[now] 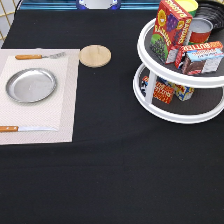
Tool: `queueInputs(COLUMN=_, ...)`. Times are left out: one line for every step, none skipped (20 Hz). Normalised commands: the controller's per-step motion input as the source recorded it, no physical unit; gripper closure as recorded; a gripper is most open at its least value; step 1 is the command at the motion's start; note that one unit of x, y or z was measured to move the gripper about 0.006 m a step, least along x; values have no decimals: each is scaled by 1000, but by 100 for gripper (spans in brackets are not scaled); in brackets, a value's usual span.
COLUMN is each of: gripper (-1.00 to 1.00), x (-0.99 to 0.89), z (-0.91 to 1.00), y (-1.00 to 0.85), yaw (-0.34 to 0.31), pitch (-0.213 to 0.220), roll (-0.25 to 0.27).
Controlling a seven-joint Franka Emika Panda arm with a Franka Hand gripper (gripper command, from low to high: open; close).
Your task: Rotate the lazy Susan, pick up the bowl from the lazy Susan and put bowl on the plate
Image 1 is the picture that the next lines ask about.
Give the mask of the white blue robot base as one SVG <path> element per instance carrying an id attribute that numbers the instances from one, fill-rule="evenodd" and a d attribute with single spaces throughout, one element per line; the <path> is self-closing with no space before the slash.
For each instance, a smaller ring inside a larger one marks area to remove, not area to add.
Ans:
<path id="1" fill-rule="evenodd" d="M 121 0 L 76 0 L 78 9 L 117 9 Z"/>

